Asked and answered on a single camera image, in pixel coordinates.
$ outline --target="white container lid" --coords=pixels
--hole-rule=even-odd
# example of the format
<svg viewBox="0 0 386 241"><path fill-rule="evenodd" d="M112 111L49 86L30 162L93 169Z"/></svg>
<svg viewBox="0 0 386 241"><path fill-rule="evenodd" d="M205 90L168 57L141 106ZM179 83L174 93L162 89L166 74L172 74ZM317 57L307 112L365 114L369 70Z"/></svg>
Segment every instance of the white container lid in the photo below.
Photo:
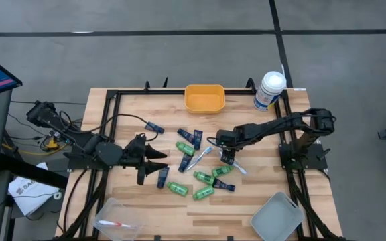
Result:
<svg viewBox="0 0 386 241"><path fill-rule="evenodd" d="M261 87L273 94L280 94L287 86L285 76L278 71L270 71L266 73L261 81Z"/></svg>

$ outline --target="concrete floor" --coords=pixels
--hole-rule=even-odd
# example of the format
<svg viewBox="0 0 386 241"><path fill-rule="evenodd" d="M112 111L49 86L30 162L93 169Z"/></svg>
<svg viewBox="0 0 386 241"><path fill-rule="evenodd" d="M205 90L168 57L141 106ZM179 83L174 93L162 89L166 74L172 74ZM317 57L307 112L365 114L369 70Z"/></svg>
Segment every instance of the concrete floor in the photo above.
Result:
<svg viewBox="0 0 386 241"><path fill-rule="evenodd" d="M278 0L281 28L386 29L384 0ZM0 0L0 32L273 29L266 0ZM386 35L284 36L293 85L338 117L322 138L344 236L386 240ZM13 100L86 102L92 87L258 84L280 70L273 35L0 37L0 64L23 81ZM12 104L25 121L31 106ZM58 105L72 118L83 106ZM35 135L8 119L13 136ZM24 149L35 151L35 147ZM48 157L52 161L60 154ZM30 163L41 159L25 156ZM16 221L14 240L50 239L58 214Z"/></svg>

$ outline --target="yellow bowl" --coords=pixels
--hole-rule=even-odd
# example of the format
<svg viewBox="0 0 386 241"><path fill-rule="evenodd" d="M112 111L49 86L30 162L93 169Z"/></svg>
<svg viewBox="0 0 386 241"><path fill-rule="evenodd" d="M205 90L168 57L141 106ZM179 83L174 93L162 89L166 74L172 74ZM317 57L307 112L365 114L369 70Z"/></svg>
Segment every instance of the yellow bowl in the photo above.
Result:
<svg viewBox="0 0 386 241"><path fill-rule="evenodd" d="M184 103L192 114L217 114L226 104L220 84L191 84L184 91Z"/></svg>

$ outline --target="small green bottle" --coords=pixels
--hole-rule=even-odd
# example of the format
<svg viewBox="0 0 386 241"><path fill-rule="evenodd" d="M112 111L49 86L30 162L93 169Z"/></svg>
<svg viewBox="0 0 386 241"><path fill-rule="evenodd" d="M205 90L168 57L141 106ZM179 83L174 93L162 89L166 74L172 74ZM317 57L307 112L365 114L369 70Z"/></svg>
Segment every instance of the small green bottle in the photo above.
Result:
<svg viewBox="0 0 386 241"><path fill-rule="evenodd" d="M212 188L211 186L208 186L208 187L205 187L199 191L197 191L194 195L193 195L193 199L195 200L201 200L203 198L206 198L208 197L209 195L213 194L214 193L214 188Z"/></svg>
<svg viewBox="0 0 386 241"><path fill-rule="evenodd" d="M205 182L206 184L208 185L212 185L214 183L214 180L215 180L215 177L211 177L210 175L207 175L201 171L195 171L193 173L193 176L201 181L201 182Z"/></svg>
<svg viewBox="0 0 386 241"><path fill-rule="evenodd" d="M218 167L218 168L214 168L212 170L212 175L214 177L218 177L218 176L227 174L227 173L231 172L232 170L233 170L232 166Z"/></svg>
<svg viewBox="0 0 386 241"><path fill-rule="evenodd" d="M166 186L169 188L169 190L171 190L173 193L176 193L178 195L181 195L183 197L185 197L188 193L188 188L187 187L184 187L183 185L180 185L178 183L172 183L172 182L168 182L166 184Z"/></svg>
<svg viewBox="0 0 386 241"><path fill-rule="evenodd" d="M186 145L185 143L183 143L181 141L177 141L176 146L177 146L178 150L193 157L193 155L194 155L194 148L193 147L189 147L188 145Z"/></svg>

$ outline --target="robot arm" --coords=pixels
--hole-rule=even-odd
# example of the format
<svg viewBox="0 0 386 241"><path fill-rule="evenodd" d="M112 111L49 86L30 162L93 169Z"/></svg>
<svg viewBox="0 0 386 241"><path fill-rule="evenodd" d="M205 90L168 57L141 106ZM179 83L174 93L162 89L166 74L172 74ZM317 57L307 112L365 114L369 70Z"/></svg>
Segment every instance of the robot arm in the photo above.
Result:
<svg viewBox="0 0 386 241"><path fill-rule="evenodd" d="M303 121L305 117L310 117L310 125ZM232 131L219 130L215 137L216 143L213 144L223 149L221 161L232 165L235 152L242 150L244 146L252 145L268 135L291 130L304 132L292 143L295 152L302 152L318 137L333 133L334 117L328 110L311 108L262 124L249 123L236 126Z"/></svg>
<svg viewBox="0 0 386 241"><path fill-rule="evenodd" d="M153 163L145 159L165 158L166 154L145 145L145 134L136 135L123 149L108 141L104 135L81 131L64 120L56 112L53 103L36 101L26 114L28 121L38 127L51 128L60 133L67 143L72 143L71 153L64 153L75 165L75 169L108 169L114 165L138 169L137 183L143 185L145 176L167 167L164 163Z"/></svg>

